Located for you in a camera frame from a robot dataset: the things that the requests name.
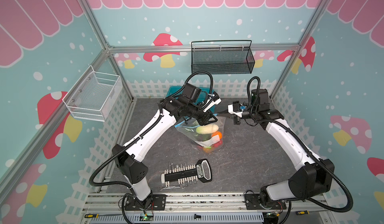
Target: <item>gray floor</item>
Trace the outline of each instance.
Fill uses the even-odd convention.
[[[125,141],[134,137],[153,117],[159,99],[138,99],[131,121],[127,128]],[[222,98],[215,112],[224,110],[235,98]],[[234,125],[227,119],[224,125],[223,146],[211,154],[195,149],[190,140],[174,127],[169,128],[147,153],[143,163],[149,168],[147,180],[149,187],[157,191],[161,185],[160,176],[168,169],[168,162],[195,164],[199,159],[208,159],[212,168],[212,182],[188,186],[183,192],[229,192],[252,189],[259,191],[266,184],[285,181],[295,173],[292,162],[265,130],[260,126],[248,126],[243,120],[241,125]],[[125,181],[115,168],[112,181]],[[109,186],[108,193],[125,193],[126,187]]]

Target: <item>white wire mesh basket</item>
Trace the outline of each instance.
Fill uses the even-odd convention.
[[[63,98],[66,107],[74,118],[105,121],[122,89],[120,76],[89,66],[80,80]]]

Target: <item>clear plastic bag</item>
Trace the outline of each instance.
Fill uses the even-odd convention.
[[[211,153],[214,150],[223,146],[223,133],[225,117],[216,117],[215,123],[200,126],[195,118],[192,118],[185,123],[175,125],[176,130],[186,135],[191,143],[206,153]]]

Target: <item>black mounting plate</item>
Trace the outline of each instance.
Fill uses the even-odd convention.
[[[266,210],[266,211],[276,210],[276,209],[280,209],[280,204],[283,207],[283,210],[287,208],[285,205],[285,202],[281,202],[281,201],[280,201],[280,204],[276,201],[271,204],[271,207],[265,208],[260,203],[259,194],[253,194],[253,193],[245,194],[244,198],[245,198],[245,205],[247,207],[247,210]]]
[[[154,211],[164,211],[166,208],[166,200],[167,200],[167,195],[157,195],[153,194],[152,195],[153,199],[153,210]],[[141,211],[139,203],[134,200],[132,197],[128,197],[126,200],[128,203],[126,203],[125,210],[126,211]]]

